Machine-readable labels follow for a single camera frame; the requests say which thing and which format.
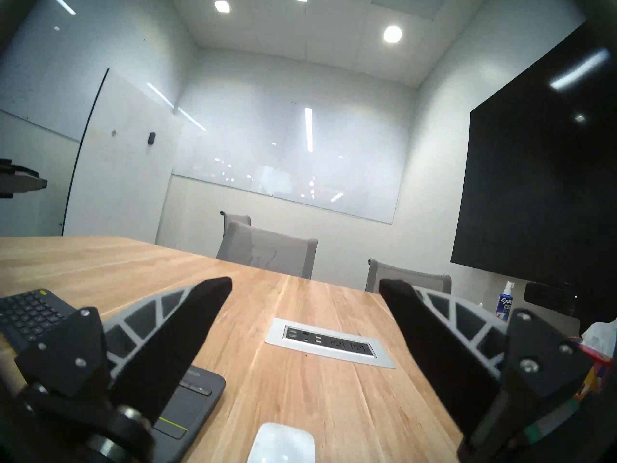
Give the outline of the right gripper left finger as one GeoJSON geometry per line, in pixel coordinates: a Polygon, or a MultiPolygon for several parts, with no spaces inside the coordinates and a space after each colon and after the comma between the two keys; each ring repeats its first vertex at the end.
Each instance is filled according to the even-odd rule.
{"type": "Polygon", "coordinates": [[[99,312],[71,313],[16,357],[28,384],[19,399],[33,412],[79,424],[130,420],[154,423],[204,344],[233,288],[230,277],[205,280],[188,291],[166,317],[136,344],[128,360],[109,370],[107,339],[99,312]]]}

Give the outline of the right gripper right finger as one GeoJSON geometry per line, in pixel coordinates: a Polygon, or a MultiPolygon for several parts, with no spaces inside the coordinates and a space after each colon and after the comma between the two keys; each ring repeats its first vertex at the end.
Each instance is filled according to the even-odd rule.
{"type": "Polygon", "coordinates": [[[583,461],[574,395],[593,363],[563,332],[518,309],[508,322],[402,280],[383,297],[410,354],[463,435],[459,461],[583,461]]]}

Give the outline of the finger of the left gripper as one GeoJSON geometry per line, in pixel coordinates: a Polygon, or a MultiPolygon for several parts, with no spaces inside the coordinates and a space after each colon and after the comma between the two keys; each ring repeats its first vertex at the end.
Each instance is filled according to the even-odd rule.
{"type": "Polygon", "coordinates": [[[13,165],[11,159],[1,159],[1,199],[11,199],[16,193],[42,190],[47,187],[47,180],[39,173],[20,165],[13,165]]]}

